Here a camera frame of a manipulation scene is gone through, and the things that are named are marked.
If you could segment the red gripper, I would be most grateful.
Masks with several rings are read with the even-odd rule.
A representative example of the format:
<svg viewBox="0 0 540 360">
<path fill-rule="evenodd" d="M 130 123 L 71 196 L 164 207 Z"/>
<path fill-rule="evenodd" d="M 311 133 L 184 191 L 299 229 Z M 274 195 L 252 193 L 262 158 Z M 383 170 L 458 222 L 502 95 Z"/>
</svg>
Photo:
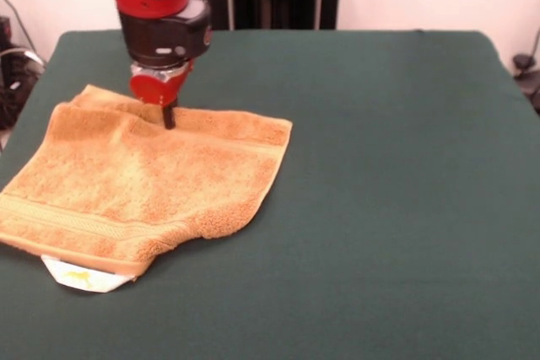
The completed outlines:
<svg viewBox="0 0 540 360">
<path fill-rule="evenodd" d="M 176 127 L 174 108 L 179 105 L 177 96 L 193 65 L 192 59 L 178 67 L 166 69 L 143 67 L 136 62 L 131 65 L 130 90 L 140 101 L 164 107 L 163 121 L 167 130 Z"/>
</svg>

